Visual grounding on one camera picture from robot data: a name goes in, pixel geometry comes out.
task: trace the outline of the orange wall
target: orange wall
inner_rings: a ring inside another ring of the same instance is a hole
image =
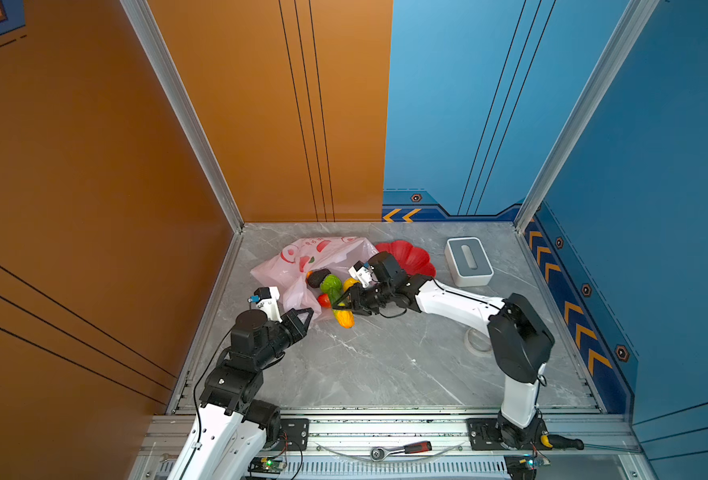
[[[379,220],[392,2],[149,2],[245,221]]]
[[[231,232],[119,2],[25,14],[0,37],[0,478],[124,478]]]

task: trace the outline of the red tomato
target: red tomato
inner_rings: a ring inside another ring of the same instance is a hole
[[[330,298],[327,296],[327,293],[323,293],[320,296],[316,298],[316,301],[320,303],[321,306],[325,308],[330,308],[332,305],[330,305]]]

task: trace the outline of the scalloped red bowl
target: scalloped red bowl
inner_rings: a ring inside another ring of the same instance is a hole
[[[376,245],[376,250],[394,255],[394,258],[399,262],[399,266],[404,268],[408,275],[437,275],[437,269],[432,265],[432,258],[428,252],[410,242],[397,240],[390,244],[378,244]]]

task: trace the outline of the gray tissue box lid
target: gray tissue box lid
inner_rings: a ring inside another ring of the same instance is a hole
[[[455,264],[458,265],[458,274],[461,276],[476,276],[476,275],[490,275],[493,273],[490,265],[488,264],[488,259],[485,257],[482,251],[482,245],[478,240],[473,238],[461,239],[461,240],[449,240],[448,245],[450,245],[450,251],[452,252],[453,258],[455,258]],[[461,247],[467,245],[472,252],[472,257],[474,262],[477,264],[477,269],[474,270],[466,262],[466,255],[463,254]]]

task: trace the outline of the yellow toy vegetable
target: yellow toy vegetable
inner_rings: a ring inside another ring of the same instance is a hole
[[[346,292],[351,285],[354,285],[355,283],[359,283],[359,281],[356,278],[349,278],[346,282],[343,282],[343,291]]]
[[[343,328],[350,329],[354,326],[354,314],[348,310],[333,310],[332,314],[336,316],[336,320]]]

